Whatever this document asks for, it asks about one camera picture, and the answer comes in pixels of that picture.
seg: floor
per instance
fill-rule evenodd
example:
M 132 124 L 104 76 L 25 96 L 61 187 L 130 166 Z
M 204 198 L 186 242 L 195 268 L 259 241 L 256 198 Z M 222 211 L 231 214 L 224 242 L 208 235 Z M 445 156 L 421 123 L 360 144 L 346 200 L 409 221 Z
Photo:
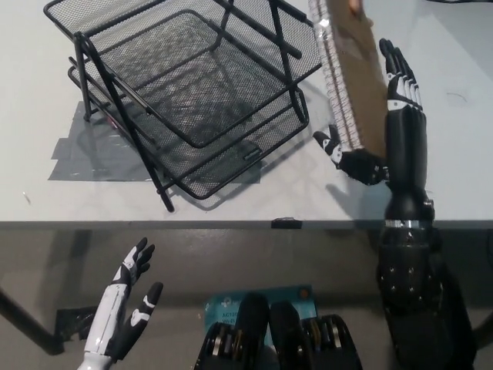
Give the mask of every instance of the floor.
M 50 330 L 59 308 L 98 304 L 142 236 L 156 244 L 152 267 L 129 309 L 154 281 L 165 284 L 146 332 L 117 369 L 192 368 L 203 340 L 202 304 L 221 291 L 312 284 L 319 312 L 347 322 L 365 370 L 396 369 L 374 282 L 377 256 L 367 234 L 304 230 L 2 231 L 0 285 Z M 444 253 L 468 301 L 473 325 L 493 310 L 486 232 L 444 233 Z M 50 357 L 0 318 L 2 370 L 76 369 L 83 342 Z M 491 368 L 493 346 L 476 369 Z

